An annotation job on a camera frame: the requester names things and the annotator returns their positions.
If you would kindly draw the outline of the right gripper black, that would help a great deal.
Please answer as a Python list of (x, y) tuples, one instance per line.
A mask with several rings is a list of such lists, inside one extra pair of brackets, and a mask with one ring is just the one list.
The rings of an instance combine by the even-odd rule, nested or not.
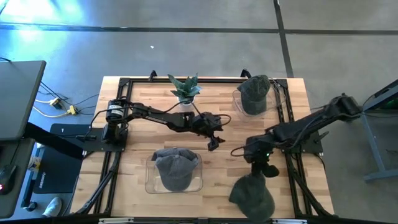
[(274, 138), (270, 134), (251, 136), (246, 139), (243, 157), (246, 162), (252, 163), (252, 176), (259, 176), (263, 173), (267, 178), (273, 178), (279, 175), (279, 169), (276, 166), (266, 164), (262, 169), (262, 164), (258, 163), (269, 161), (274, 146)]

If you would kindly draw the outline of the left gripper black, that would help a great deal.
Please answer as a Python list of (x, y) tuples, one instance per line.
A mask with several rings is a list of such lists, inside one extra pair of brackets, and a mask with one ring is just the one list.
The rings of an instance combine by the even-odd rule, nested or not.
[(204, 112), (194, 116), (190, 121), (190, 132), (210, 139), (207, 144), (209, 151), (214, 151), (219, 142), (224, 142), (224, 139), (215, 136), (215, 131), (223, 130), (220, 115)]

